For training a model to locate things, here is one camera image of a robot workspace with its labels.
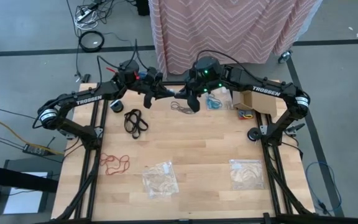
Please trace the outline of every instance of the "plastic bag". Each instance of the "plastic bag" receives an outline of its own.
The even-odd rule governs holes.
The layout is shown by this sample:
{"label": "plastic bag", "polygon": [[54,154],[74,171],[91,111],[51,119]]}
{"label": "plastic bag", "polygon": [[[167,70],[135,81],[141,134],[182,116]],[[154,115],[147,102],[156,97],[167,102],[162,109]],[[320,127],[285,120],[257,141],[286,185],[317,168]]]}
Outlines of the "plastic bag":
{"label": "plastic bag", "polygon": [[143,184],[150,198],[165,197],[179,192],[171,161],[157,164],[143,171]]}
{"label": "plastic bag", "polygon": [[264,189],[261,161],[231,159],[230,164],[230,176],[234,190]]}
{"label": "plastic bag", "polygon": [[206,94],[207,110],[233,110],[233,101],[230,91],[224,87]]}

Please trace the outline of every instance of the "small cardboard box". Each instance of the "small cardboard box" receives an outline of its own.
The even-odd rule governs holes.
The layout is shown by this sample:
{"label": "small cardboard box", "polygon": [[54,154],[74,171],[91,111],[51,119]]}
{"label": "small cardboard box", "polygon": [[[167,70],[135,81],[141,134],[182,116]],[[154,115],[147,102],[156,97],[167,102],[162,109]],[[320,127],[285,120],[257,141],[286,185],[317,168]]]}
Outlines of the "small cardboard box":
{"label": "small cardboard box", "polygon": [[256,110],[277,116],[276,97],[254,91],[233,92],[233,106],[240,110]]}

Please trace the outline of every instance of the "pink striped fabric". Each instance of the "pink striped fabric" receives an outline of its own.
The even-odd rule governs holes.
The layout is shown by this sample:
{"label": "pink striped fabric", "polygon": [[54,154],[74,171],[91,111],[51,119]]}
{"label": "pink striped fabric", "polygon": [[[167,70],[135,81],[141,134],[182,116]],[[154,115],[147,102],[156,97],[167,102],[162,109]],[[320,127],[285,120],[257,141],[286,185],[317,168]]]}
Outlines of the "pink striped fabric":
{"label": "pink striped fabric", "polygon": [[271,52],[280,55],[291,46],[315,2],[149,0],[158,65],[164,74],[183,73],[204,49],[240,62],[265,63]]}

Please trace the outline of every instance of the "wooden tabletop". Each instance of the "wooden tabletop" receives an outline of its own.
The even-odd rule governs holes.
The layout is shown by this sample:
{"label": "wooden tabletop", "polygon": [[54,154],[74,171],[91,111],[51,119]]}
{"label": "wooden tabletop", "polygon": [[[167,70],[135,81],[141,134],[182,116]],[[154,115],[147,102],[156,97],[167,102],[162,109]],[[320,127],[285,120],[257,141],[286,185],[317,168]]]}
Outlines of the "wooden tabletop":
{"label": "wooden tabletop", "polygon": [[[80,89],[89,86],[96,85],[82,84]],[[168,88],[177,90],[180,86]],[[196,114],[171,110],[171,101],[187,106],[185,100],[174,98],[153,101],[148,110],[143,107],[143,97],[127,91],[122,99],[123,112],[113,113],[108,109],[102,152],[117,157],[128,155],[131,166],[125,173],[114,175],[106,175],[106,167],[99,168],[92,220],[255,218],[262,217],[264,212],[274,216],[262,146],[247,138],[248,130],[256,126],[255,119],[239,120],[236,110],[207,110],[205,96],[199,98],[201,109]],[[76,107],[73,120],[89,125],[92,107],[93,104]],[[286,109],[285,103],[278,99],[277,107],[280,116]],[[141,110],[142,118],[149,124],[149,129],[138,140],[124,129],[124,113],[131,109]],[[286,136],[283,142],[295,144]],[[313,212],[298,151],[289,146],[280,146],[279,150],[289,188]],[[52,218],[59,216],[76,194],[84,154],[81,147],[65,159]],[[230,159],[261,160],[265,188],[233,190]],[[167,161],[173,164],[179,193],[151,199],[145,192],[142,173],[148,167]],[[277,189],[282,211],[285,211],[280,187]],[[83,214],[88,195],[85,195]]]}

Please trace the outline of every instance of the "metal bracket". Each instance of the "metal bracket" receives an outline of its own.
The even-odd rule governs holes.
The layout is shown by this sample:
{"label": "metal bracket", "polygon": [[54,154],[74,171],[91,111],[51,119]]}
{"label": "metal bracket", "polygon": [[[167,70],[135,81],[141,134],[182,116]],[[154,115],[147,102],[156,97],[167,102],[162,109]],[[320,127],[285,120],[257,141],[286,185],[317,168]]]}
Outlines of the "metal bracket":
{"label": "metal bracket", "polygon": [[266,135],[267,133],[267,125],[261,125],[259,126],[260,132],[262,133],[262,135]]}
{"label": "metal bracket", "polygon": [[291,136],[291,137],[295,137],[296,136],[297,131],[293,130],[293,131],[287,131],[286,134]]}
{"label": "metal bracket", "polygon": [[67,140],[73,140],[76,136],[72,133],[68,133],[67,131],[64,130],[59,130],[60,134],[64,135],[66,137]]}
{"label": "metal bracket", "polygon": [[100,138],[100,134],[103,132],[103,128],[95,128],[94,129],[94,131],[95,131],[95,133],[96,133],[96,136],[98,137],[98,138]]}

